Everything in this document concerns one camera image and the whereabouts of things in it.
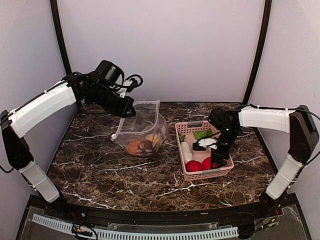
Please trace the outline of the red apple toy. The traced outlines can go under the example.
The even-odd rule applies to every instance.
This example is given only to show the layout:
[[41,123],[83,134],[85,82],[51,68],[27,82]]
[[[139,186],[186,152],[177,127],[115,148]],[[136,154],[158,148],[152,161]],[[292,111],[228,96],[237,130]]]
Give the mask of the red apple toy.
[[211,165],[211,157],[207,157],[203,162],[202,162],[202,168],[203,170],[210,170],[210,169],[216,169],[218,168],[218,164],[217,163],[213,163],[213,165]]
[[199,172],[203,170],[203,165],[196,160],[191,160],[185,165],[185,169],[187,172]]

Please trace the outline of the clear zip top bag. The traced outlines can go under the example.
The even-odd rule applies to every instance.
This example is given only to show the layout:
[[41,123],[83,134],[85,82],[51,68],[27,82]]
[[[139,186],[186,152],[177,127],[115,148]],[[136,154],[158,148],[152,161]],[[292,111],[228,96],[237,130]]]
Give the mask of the clear zip top bag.
[[147,135],[158,134],[162,138],[159,143],[160,149],[167,137],[167,122],[160,114],[160,105],[159,99],[156,101],[136,101],[133,104],[136,115],[121,118],[117,131],[111,135],[111,140],[127,151],[130,141],[145,141]]

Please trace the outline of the orange tangerine toy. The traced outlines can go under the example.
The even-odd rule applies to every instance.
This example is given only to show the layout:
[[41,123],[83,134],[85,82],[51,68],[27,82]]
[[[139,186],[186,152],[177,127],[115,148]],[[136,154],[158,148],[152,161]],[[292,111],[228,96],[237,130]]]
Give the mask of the orange tangerine toy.
[[140,154],[142,152],[142,150],[140,149],[140,144],[141,141],[138,139],[133,139],[132,141],[130,141],[127,145],[128,153],[133,156],[137,156],[138,154]]

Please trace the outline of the pink plastic basket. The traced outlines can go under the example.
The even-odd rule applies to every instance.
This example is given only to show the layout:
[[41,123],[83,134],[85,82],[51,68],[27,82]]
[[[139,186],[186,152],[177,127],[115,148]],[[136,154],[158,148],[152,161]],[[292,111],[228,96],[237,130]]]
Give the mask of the pink plastic basket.
[[206,120],[200,121],[189,121],[189,122],[177,122],[175,124],[175,132],[176,132],[176,140],[178,145],[178,151],[183,171],[183,176],[185,181],[194,181],[194,180],[204,180],[210,178],[217,178],[226,176],[233,168],[234,162],[231,156],[229,156],[228,160],[225,160],[226,165],[219,168],[209,169],[209,170],[202,170],[202,171],[187,171],[186,164],[182,152],[180,135],[184,136],[184,142],[188,143],[189,146],[192,148],[192,143],[195,143],[196,140],[194,138],[194,132],[196,131],[204,131],[207,133],[208,130],[211,130],[213,134],[217,133],[218,130],[212,126]]

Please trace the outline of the yellow lemon toy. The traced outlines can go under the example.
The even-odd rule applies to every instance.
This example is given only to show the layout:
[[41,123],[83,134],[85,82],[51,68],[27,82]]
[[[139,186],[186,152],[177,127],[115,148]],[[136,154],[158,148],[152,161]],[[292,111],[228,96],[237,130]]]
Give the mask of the yellow lemon toy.
[[148,135],[145,137],[145,139],[146,139],[147,141],[152,142],[152,143],[155,144],[155,145],[159,144],[159,143],[162,141],[162,138],[161,138],[160,135],[158,135],[158,134],[153,134],[153,133],[148,134]]

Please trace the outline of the dark red onion toy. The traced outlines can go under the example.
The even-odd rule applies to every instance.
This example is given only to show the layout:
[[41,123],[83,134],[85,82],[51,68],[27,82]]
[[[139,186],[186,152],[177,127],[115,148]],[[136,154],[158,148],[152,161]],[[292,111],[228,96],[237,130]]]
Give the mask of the dark red onion toy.
[[155,144],[150,140],[143,140],[138,145],[138,155],[142,157],[154,155],[160,148],[159,144]]

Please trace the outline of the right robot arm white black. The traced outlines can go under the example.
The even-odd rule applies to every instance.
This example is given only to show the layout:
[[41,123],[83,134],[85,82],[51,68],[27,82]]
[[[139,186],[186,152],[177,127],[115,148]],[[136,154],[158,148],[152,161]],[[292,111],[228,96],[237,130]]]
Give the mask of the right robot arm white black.
[[320,134],[314,122],[315,115],[305,106],[296,108],[263,107],[238,105],[233,109],[214,108],[207,120],[219,130],[220,135],[212,150],[214,160],[225,160],[229,156],[235,141],[243,137],[242,128],[256,128],[261,135],[266,149],[274,158],[278,169],[275,177],[267,181],[262,174],[265,164],[261,159],[253,158],[253,150],[245,154],[245,161],[240,163],[241,170],[236,175],[234,190],[257,199],[265,195],[255,205],[255,213],[266,217],[275,208],[273,200],[278,199],[286,190],[297,193],[305,201],[315,203],[320,198],[320,188],[312,190],[307,186],[307,176],[302,176],[302,183],[296,183],[298,175],[311,160],[319,159]]

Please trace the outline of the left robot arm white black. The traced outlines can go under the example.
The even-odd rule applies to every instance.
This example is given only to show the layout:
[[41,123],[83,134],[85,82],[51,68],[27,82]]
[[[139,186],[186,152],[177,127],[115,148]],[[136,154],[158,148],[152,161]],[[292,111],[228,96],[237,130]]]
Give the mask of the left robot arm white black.
[[144,80],[139,74],[125,76],[124,71],[108,60],[102,60],[89,73],[72,72],[26,103],[0,114],[4,149],[12,170],[21,174],[30,186],[49,204],[60,218],[67,218],[70,206],[64,196],[36,162],[25,139],[27,134],[53,115],[72,105],[89,101],[112,116],[136,115],[134,99],[128,94]]

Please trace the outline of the green leaf toy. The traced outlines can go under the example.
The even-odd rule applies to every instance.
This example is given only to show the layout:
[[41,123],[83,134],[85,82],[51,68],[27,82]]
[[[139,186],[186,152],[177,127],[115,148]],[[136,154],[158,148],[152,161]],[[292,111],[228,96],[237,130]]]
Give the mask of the green leaf toy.
[[[208,136],[211,136],[212,134],[213,134],[213,132],[211,129],[208,129],[207,131],[198,130],[193,133],[193,136],[194,136],[195,140],[198,141],[200,138],[208,137]],[[179,141],[184,142],[185,137],[186,137],[185,135],[180,134]]]

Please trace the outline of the white bun toy lower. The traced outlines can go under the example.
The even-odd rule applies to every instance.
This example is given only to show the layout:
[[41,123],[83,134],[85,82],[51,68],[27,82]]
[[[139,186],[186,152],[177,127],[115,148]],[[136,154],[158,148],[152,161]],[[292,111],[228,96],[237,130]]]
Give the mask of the white bun toy lower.
[[192,148],[187,142],[184,141],[180,145],[184,163],[187,164],[193,160]]

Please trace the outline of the black front rail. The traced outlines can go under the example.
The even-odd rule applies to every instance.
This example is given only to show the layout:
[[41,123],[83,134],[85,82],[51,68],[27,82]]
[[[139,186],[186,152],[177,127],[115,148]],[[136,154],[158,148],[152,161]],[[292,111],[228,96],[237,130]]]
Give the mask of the black front rail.
[[86,226],[105,227],[108,224],[148,225],[148,226],[182,226],[189,224],[218,223],[240,228],[241,234],[250,234],[268,217],[277,216],[279,222],[288,225],[295,220],[300,227],[305,226],[298,198],[294,193],[286,194],[277,206],[263,212],[262,204],[254,202],[239,206],[192,211],[130,211],[88,207],[71,203],[50,205],[42,197],[31,195],[26,209],[35,207],[46,215],[61,220],[74,221]]

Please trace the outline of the left black frame post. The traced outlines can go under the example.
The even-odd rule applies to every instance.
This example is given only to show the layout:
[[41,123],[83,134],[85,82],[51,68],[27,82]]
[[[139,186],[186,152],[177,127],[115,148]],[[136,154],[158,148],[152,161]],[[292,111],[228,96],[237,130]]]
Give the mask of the left black frame post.
[[67,75],[72,73],[72,68],[69,60],[69,56],[67,53],[66,43],[64,39],[61,19],[60,19],[60,13],[59,13],[59,7],[58,7],[58,1],[57,0],[50,0],[50,9],[51,9],[51,15],[56,35],[56,40],[58,43],[59,53],[62,60],[63,68],[65,70],[65,73]]

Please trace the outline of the black frame post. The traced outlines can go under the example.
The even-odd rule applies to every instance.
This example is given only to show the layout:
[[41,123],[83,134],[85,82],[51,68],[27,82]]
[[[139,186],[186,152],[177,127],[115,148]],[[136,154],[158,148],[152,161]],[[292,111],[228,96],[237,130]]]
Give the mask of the black frame post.
[[66,43],[64,39],[61,19],[60,19],[60,13],[59,13],[59,7],[58,7],[58,1],[57,0],[50,0],[50,9],[51,9],[51,15],[56,35],[56,40],[58,43],[59,53],[62,60],[63,68],[65,70],[65,73],[67,75],[72,73],[72,68],[69,60],[69,56],[67,53]]
[[272,10],[272,2],[273,2],[272,0],[264,1],[263,15],[261,20],[261,27],[260,27],[257,47],[255,51],[255,56],[252,63],[252,68],[251,68],[248,83],[245,89],[245,93],[242,99],[242,104],[244,105],[247,105],[249,103],[249,100],[251,98],[251,95],[254,89],[258,70],[260,67],[264,46],[265,46],[265,41],[267,37],[268,27],[269,27],[270,15]]

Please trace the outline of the right black frame post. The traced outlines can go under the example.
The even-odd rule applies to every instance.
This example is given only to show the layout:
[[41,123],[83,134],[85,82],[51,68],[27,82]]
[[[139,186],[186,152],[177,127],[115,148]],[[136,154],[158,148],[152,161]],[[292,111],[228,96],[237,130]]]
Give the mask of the right black frame post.
[[255,56],[252,63],[252,68],[251,68],[248,83],[245,89],[245,93],[242,99],[242,104],[244,105],[247,105],[249,103],[249,100],[251,98],[251,95],[254,89],[258,70],[260,67],[264,46],[265,46],[265,41],[267,37],[268,27],[269,27],[270,15],[272,10],[272,2],[273,2],[272,0],[264,1],[263,15],[261,20],[261,27],[260,27],[257,47],[255,51]]

